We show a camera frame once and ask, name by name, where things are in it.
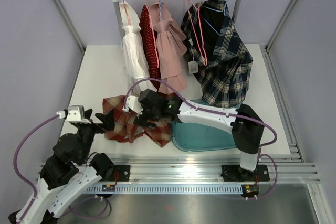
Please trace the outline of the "red dotted garment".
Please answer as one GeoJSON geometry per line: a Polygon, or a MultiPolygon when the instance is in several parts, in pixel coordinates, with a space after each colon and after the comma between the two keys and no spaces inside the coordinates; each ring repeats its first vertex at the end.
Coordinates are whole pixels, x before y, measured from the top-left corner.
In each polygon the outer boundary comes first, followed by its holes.
{"type": "Polygon", "coordinates": [[[152,38],[152,32],[149,21],[149,14],[146,5],[143,6],[140,15],[140,34],[142,37],[143,50],[149,66],[150,78],[160,79],[161,73],[160,68],[156,67],[156,56],[154,52],[154,43],[152,38]]]}

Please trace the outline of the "aluminium mounting rail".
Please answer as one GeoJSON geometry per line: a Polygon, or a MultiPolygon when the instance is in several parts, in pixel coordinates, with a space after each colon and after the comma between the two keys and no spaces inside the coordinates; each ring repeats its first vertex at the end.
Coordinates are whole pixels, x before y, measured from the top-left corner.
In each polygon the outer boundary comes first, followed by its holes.
{"type": "MultiPolygon", "coordinates": [[[[187,181],[211,183],[220,181],[222,165],[236,165],[239,155],[209,156],[209,157],[134,157],[127,158],[118,155],[108,156],[115,164],[129,165],[131,182],[168,182],[183,183],[187,181]]],[[[278,171],[280,183],[319,183],[320,176],[312,162],[304,162],[298,154],[275,155],[272,157],[276,168],[270,158],[263,157],[260,164],[267,165],[270,179],[275,178],[278,171]]]]}

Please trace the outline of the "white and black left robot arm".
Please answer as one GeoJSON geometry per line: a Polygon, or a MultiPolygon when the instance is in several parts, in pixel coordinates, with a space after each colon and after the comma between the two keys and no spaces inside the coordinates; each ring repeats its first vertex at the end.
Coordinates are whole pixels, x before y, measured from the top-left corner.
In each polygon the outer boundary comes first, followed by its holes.
{"type": "Polygon", "coordinates": [[[77,128],[76,133],[60,137],[52,149],[52,156],[43,165],[36,185],[18,170],[19,151],[15,151],[15,173],[33,189],[33,193],[21,210],[8,216],[10,223],[56,223],[66,208],[90,185],[117,177],[115,164],[105,153],[89,157],[95,135],[114,130],[114,111],[96,113],[100,123],[95,123],[90,118],[91,115],[91,109],[85,110],[82,105],[73,105],[58,111],[55,116],[29,132],[32,135],[54,119],[63,119],[77,128]]]}

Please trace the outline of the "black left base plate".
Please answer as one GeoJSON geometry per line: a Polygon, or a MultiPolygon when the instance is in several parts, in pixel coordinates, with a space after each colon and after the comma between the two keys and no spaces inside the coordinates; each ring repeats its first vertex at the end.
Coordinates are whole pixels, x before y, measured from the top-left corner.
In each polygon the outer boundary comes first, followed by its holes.
{"type": "Polygon", "coordinates": [[[130,165],[115,165],[113,173],[108,177],[103,179],[102,181],[109,181],[109,182],[128,182],[130,179],[130,165]]]}

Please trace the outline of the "pink hanger of white dress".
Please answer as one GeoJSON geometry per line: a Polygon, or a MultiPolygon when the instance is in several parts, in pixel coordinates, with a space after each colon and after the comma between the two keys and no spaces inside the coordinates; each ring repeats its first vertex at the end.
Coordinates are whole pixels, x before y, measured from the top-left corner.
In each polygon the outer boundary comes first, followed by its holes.
{"type": "Polygon", "coordinates": [[[125,15],[127,17],[127,22],[128,22],[128,25],[130,26],[131,22],[130,22],[130,17],[129,17],[129,14],[128,14],[127,5],[125,3],[125,0],[122,0],[122,2],[123,2],[123,8],[124,8],[124,11],[125,11],[125,15]]]}

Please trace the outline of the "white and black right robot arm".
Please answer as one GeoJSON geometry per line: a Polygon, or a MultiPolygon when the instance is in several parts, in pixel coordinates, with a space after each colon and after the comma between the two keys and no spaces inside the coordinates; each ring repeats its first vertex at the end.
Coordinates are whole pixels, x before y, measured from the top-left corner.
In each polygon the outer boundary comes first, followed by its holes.
{"type": "Polygon", "coordinates": [[[201,106],[178,96],[166,98],[147,89],[140,95],[127,97],[125,106],[137,114],[134,123],[154,129],[156,122],[195,123],[213,127],[232,135],[240,151],[236,168],[224,169],[222,176],[227,181],[248,181],[257,177],[260,141],[265,125],[248,105],[235,109],[201,106]]]}

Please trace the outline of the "pink hanger of red garment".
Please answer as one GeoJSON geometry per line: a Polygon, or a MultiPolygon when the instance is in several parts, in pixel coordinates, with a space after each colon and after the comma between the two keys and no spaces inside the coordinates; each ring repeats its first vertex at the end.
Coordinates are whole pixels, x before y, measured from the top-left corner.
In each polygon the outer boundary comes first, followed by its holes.
{"type": "Polygon", "coordinates": [[[155,56],[156,56],[156,67],[159,68],[160,67],[160,61],[159,61],[159,56],[158,56],[158,52],[157,52],[157,48],[156,48],[156,39],[155,39],[155,33],[154,33],[154,29],[153,29],[153,22],[152,22],[152,18],[151,18],[150,9],[149,9],[149,4],[150,4],[150,0],[148,0],[145,5],[146,5],[146,8],[147,8],[148,14],[149,14],[150,27],[151,27],[152,38],[153,38],[153,43],[154,43],[154,52],[155,52],[155,56]]]}

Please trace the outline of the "white dress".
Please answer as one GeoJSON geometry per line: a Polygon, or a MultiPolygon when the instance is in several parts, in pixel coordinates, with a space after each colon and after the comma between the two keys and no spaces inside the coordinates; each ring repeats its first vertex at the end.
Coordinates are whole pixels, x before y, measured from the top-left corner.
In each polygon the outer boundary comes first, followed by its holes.
{"type": "Polygon", "coordinates": [[[144,54],[142,37],[140,34],[140,20],[135,10],[126,2],[131,25],[128,25],[127,17],[123,8],[123,2],[119,3],[122,29],[122,47],[124,53],[125,67],[132,83],[150,77],[149,66],[144,54]]]}

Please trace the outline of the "blue hanger of pink dress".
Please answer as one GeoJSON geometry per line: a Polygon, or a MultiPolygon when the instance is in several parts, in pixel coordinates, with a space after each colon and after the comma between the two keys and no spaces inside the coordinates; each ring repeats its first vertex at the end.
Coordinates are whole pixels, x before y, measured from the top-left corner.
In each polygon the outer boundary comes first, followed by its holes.
{"type": "Polygon", "coordinates": [[[160,18],[160,21],[162,21],[163,20],[162,2],[161,2],[161,0],[159,0],[158,2],[159,2],[159,18],[160,18]]]}

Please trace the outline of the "pink ruffled dress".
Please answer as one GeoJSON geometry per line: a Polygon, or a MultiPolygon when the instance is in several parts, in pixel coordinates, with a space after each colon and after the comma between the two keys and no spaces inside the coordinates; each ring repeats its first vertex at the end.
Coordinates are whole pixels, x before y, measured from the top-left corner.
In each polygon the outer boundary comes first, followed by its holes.
{"type": "Polygon", "coordinates": [[[163,20],[159,18],[159,2],[156,1],[150,7],[153,29],[157,33],[156,48],[160,61],[161,79],[173,89],[160,84],[159,92],[171,94],[174,91],[182,91],[187,88],[183,76],[181,57],[187,51],[184,45],[186,35],[181,30],[177,21],[162,3],[163,20]]]}

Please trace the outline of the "white price tag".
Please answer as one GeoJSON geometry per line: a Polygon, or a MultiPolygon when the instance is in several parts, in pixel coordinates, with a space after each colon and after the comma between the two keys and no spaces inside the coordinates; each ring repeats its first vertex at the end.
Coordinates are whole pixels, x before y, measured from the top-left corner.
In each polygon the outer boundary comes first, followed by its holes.
{"type": "Polygon", "coordinates": [[[195,74],[198,73],[198,63],[196,61],[189,61],[188,62],[188,73],[195,74]]]}

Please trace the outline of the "navy plaid skirt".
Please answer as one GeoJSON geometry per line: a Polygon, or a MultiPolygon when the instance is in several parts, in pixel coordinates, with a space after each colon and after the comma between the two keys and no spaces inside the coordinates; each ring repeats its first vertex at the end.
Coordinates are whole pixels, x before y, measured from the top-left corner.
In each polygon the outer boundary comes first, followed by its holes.
{"type": "Polygon", "coordinates": [[[195,78],[202,100],[211,106],[231,108],[246,98],[253,58],[242,42],[225,0],[206,0],[185,13],[181,30],[186,35],[188,60],[199,67],[195,78]]]}

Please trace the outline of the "red plaid skirt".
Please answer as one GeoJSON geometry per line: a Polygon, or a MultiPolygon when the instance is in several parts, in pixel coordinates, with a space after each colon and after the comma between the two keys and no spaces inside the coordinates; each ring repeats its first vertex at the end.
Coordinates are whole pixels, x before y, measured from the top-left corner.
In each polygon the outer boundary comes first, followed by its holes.
{"type": "Polygon", "coordinates": [[[165,121],[156,122],[154,129],[135,125],[135,113],[125,113],[122,110],[124,98],[125,96],[120,95],[102,100],[103,113],[113,111],[114,116],[114,130],[106,131],[104,138],[120,143],[133,143],[135,139],[146,135],[159,147],[164,147],[172,140],[170,127],[165,121]]]}

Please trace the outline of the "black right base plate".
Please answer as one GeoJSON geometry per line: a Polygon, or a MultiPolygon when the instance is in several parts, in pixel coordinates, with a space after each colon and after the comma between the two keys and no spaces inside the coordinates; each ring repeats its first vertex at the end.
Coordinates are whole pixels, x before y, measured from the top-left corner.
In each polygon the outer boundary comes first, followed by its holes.
{"type": "Polygon", "coordinates": [[[257,165],[254,171],[242,169],[239,165],[222,165],[221,176],[225,182],[269,182],[266,165],[257,165]]]}

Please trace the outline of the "teal plastic basin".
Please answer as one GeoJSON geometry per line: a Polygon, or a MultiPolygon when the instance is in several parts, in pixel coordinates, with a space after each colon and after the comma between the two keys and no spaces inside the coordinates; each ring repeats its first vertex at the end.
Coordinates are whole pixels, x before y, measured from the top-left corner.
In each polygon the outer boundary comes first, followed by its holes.
{"type": "Polygon", "coordinates": [[[235,148],[231,124],[235,117],[224,117],[226,130],[197,123],[170,124],[172,141],[175,147],[184,152],[216,151],[235,148]]]}

